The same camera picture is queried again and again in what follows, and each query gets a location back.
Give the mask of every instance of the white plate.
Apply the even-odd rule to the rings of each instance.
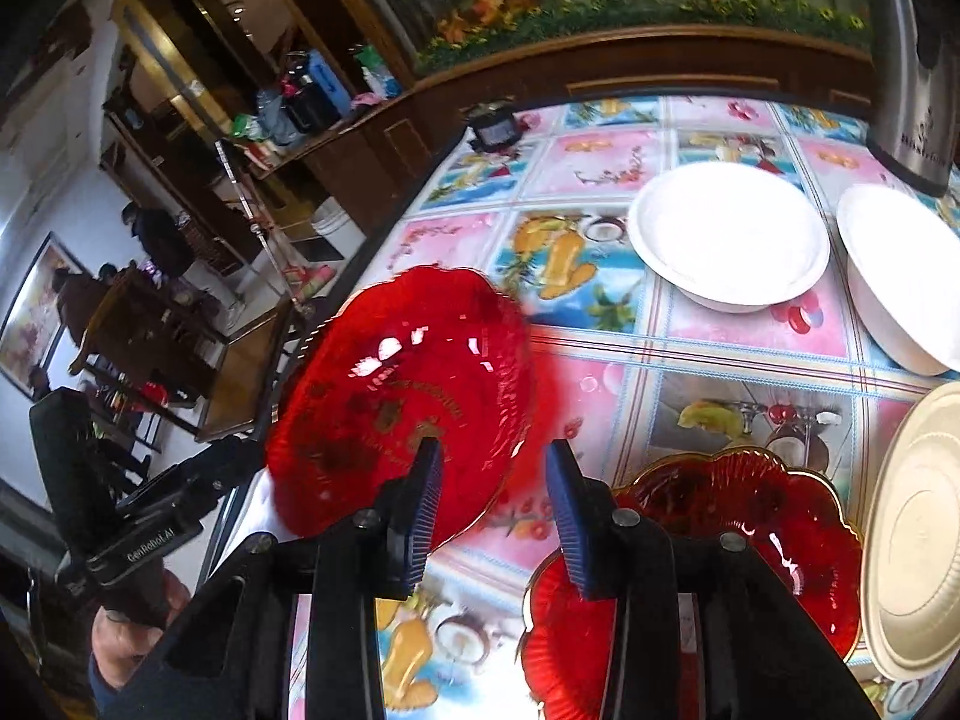
[[[843,193],[837,224],[883,309],[942,367],[960,370],[960,239],[918,200],[872,184]]]
[[[947,371],[947,366],[937,362],[923,351],[913,338],[910,338],[904,329],[894,322],[889,312],[880,305],[880,300],[870,291],[867,282],[863,280],[860,271],[853,264],[853,259],[847,263],[847,279],[850,282],[850,294],[853,306],[863,319],[863,324],[877,345],[887,353],[891,360],[918,373],[920,376],[939,376]]]
[[[892,680],[928,675],[960,646],[960,384],[915,405],[887,450],[860,604],[871,657]]]
[[[827,228],[803,193],[756,167],[700,162],[654,178],[627,231],[653,271],[721,311],[802,295],[829,261]]]

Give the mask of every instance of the hand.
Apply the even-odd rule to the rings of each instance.
[[[170,605],[167,625],[176,619],[190,600],[186,585],[168,570],[163,570],[163,586]],[[111,688],[119,690],[130,680],[144,656],[154,649],[163,632],[131,622],[116,622],[103,607],[93,619],[91,645],[97,668]]]

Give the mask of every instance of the patterned tablecloth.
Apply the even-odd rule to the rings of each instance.
[[[477,155],[464,137],[359,286],[439,264],[483,271],[515,295],[533,325],[538,387],[563,404],[556,424],[529,441],[566,437],[587,475],[627,482],[656,459],[712,453],[746,434],[826,475],[848,518],[862,524],[896,428],[939,384],[894,364],[851,306],[834,220],[841,194],[860,182],[909,192],[864,148],[865,125],[706,97],[597,100],[523,119],[529,131],[509,155]],[[779,175],[827,222],[829,268],[789,304],[745,316],[709,311],[647,269],[630,245],[625,217],[637,190],[671,167],[717,159]],[[918,201],[960,231],[960,175],[953,179],[945,200]],[[771,406],[819,415],[817,451],[806,454],[779,429]],[[515,467],[477,525],[431,557],[418,594],[381,632],[391,716],[536,718],[517,659],[522,601],[558,542],[539,451],[523,454],[534,460]],[[308,606],[304,599],[295,637],[293,720],[302,717]],[[911,717],[939,679],[890,685],[862,643],[850,664],[880,715],[896,720]]]

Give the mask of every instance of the table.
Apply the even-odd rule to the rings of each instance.
[[[862,526],[896,428],[939,384],[889,360],[853,312],[834,218],[841,194],[858,182],[913,194],[864,148],[866,125],[788,104],[708,97],[584,101],[522,119],[528,132],[509,154],[474,154],[464,136],[359,286],[435,263],[478,269],[515,295],[531,320],[538,385],[565,403],[554,423],[535,421],[528,445],[565,437],[589,476],[621,484],[667,455],[713,453],[746,439],[824,474],[848,519]],[[715,159],[779,175],[822,214],[832,262],[805,295],[756,314],[718,314],[632,250],[624,221],[637,190],[671,167]],[[960,196],[960,175],[953,179]],[[955,199],[918,201],[960,231]],[[529,250],[531,236],[517,232],[545,218],[558,232]],[[716,418],[716,404],[726,418]],[[815,448],[806,452],[784,432],[771,406],[822,415]],[[380,634],[383,658],[401,624],[429,656],[405,677],[401,666],[413,655],[397,653],[397,670],[384,675],[388,706],[404,717],[536,718],[515,653],[531,574],[558,542],[539,452],[523,454],[534,460],[519,461],[484,517],[431,556],[418,603],[397,610]],[[253,498],[232,546],[258,527],[289,536],[270,512],[267,477]],[[302,717],[308,605],[304,598],[296,620],[294,720]],[[942,676],[891,685],[877,677],[862,642],[848,664],[880,715],[896,720],[911,717]],[[411,685],[418,686],[405,689]]]

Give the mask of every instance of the picture frame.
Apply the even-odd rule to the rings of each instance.
[[[46,370],[64,333],[56,312],[52,279],[57,268],[86,274],[87,269],[52,232],[40,244],[0,325],[0,373],[31,397],[30,370]]]

